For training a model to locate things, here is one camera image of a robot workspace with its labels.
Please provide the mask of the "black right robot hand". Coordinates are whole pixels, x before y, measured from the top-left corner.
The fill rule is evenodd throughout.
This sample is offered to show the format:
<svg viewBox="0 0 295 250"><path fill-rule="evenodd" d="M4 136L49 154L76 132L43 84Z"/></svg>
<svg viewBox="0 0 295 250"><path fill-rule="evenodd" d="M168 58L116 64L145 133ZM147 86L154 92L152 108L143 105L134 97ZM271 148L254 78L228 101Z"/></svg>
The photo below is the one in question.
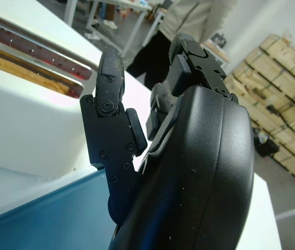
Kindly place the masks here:
<svg viewBox="0 0 295 250"><path fill-rule="evenodd" d="M110 249L235 249L253 189L251 120L214 56L191 36L169 49L177 100L150 145L124 108L124 69L112 46L101 56L95 95L80 106L89 154L104 169L117 227Z"/></svg>

